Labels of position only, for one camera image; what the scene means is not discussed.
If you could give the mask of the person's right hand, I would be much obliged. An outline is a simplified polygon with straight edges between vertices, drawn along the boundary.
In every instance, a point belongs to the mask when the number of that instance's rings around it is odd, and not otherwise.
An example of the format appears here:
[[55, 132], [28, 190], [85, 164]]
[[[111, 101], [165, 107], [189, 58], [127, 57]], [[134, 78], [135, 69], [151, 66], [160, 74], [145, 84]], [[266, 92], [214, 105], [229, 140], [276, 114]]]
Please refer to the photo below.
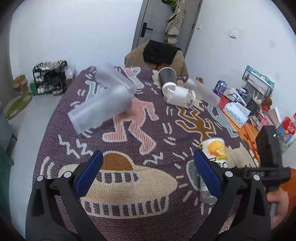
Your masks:
[[271, 219], [272, 229], [274, 229], [287, 216], [288, 205], [289, 205], [288, 193], [284, 191], [282, 188], [279, 188], [276, 191], [268, 192], [266, 197], [269, 203], [277, 204], [275, 215]]

